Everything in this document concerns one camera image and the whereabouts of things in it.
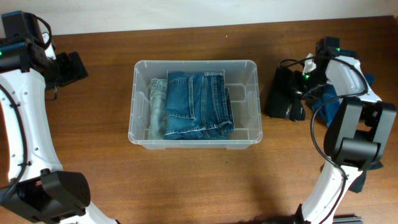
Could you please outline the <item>black taped shirt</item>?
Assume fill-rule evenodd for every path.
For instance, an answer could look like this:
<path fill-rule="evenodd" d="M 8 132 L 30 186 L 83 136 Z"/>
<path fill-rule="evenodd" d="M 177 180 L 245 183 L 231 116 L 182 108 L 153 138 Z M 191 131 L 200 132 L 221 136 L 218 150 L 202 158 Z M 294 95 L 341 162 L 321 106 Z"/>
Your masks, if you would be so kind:
<path fill-rule="evenodd" d="M 283 118 L 291 121 L 303 121 L 305 110 L 302 106 L 302 94 L 298 91 L 299 72 L 277 67 L 271 90 L 268 94 L 264 112 L 271 118 Z"/>

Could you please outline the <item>blue taped shirt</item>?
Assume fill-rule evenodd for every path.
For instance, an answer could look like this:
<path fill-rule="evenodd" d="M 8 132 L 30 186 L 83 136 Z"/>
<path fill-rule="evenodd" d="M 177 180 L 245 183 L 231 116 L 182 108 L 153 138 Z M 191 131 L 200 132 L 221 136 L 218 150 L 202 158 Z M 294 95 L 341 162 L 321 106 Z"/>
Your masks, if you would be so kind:
<path fill-rule="evenodd" d="M 374 83 L 375 76 L 374 74 L 366 73 L 364 77 L 368 84 L 371 86 Z M 311 109 L 315 111 L 324 101 L 336 97 L 336 91 L 332 85 L 326 84 L 324 87 L 321 88 L 321 97 L 319 100 L 315 100 Z M 321 118 L 322 121 L 326 122 L 326 125 L 329 126 L 335 117 L 335 114 L 340 107 L 339 101 L 332 101 L 318 111 L 317 116 Z"/>

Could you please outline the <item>light blue jeans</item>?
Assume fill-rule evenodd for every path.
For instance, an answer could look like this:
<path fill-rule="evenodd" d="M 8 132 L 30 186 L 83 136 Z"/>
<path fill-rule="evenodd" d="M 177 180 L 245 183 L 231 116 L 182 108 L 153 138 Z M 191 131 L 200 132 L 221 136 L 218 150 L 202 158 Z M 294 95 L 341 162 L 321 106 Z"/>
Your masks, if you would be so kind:
<path fill-rule="evenodd" d="M 167 80 L 153 78 L 150 83 L 150 126 L 148 139 L 164 139 L 167 127 L 167 116 L 165 114 L 166 93 Z"/>

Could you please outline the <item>dark blue jeans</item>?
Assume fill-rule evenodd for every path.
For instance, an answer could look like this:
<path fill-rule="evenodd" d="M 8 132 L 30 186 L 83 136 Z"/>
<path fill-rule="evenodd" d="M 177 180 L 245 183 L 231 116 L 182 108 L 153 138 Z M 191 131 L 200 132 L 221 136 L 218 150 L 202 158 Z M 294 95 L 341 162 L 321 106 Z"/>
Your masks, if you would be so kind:
<path fill-rule="evenodd" d="M 224 72 L 169 72 L 166 140 L 228 140 L 235 131 Z"/>

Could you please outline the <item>dark grey taped shirt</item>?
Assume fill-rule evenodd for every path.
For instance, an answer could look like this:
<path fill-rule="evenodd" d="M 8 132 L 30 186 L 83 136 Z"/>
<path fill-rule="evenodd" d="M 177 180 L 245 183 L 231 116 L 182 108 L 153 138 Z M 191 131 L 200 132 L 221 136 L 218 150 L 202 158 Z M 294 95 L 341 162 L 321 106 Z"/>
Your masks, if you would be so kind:
<path fill-rule="evenodd" d="M 377 170 L 377 169 L 381 169 L 383 167 L 384 166 L 383 166 L 382 162 L 380 162 L 380 161 L 378 161 L 374 165 L 371 165 L 368 170 L 363 171 L 363 173 L 354 180 L 354 182 L 349 187 L 349 191 L 354 192 L 354 193 L 360 193 L 363 190 L 363 187 L 364 187 L 364 184 L 366 181 L 367 171 Z"/>

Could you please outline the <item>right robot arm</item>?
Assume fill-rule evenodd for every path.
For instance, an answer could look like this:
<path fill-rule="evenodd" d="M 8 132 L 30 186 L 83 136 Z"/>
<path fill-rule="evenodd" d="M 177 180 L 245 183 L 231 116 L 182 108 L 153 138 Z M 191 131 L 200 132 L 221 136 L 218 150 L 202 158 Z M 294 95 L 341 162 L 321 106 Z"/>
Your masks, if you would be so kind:
<path fill-rule="evenodd" d="M 377 164 L 384 154 L 396 107 L 383 102 L 361 71 L 358 55 L 340 47 L 336 37 L 317 42 L 315 54 L 299 60 L 303 65 L 302 98 L 325 85 L 333 86 L 340 106 L 331 121 L 323 146 L 315 145 L 325 159 L 320 178 L 308 199 L 298 206 L 292 223 L 362 223 L 358 216 L 336 217 L 335 212 L 352 183 Z"/>

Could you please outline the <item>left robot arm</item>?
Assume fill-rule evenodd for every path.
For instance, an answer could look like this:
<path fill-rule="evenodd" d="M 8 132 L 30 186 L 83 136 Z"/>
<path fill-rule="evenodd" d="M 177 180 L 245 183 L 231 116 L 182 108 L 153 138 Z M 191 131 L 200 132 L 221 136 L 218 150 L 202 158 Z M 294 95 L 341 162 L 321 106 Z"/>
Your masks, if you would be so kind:
<path fill-rule="evenodd" d="M 55 152 L 45 93 L 87 77 L 76 52 L 56 54 L 44 20 L 3 14 L 1 108 L 9 146 L 9 184 L 1 206 L 32 223 L 112 223 L 92 201 L 80 172 L 67 172 Z"/>

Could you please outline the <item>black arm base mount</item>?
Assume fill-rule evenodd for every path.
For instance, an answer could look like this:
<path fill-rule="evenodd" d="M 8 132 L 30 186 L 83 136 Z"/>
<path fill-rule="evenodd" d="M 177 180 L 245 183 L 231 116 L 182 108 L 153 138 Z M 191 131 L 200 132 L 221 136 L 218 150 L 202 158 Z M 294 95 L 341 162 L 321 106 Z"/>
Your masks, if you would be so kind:
<path fill-rule="evenodd" d="M 363 219 L 358 216 L 335 217 L 332 224 L 363 224 Z"/>

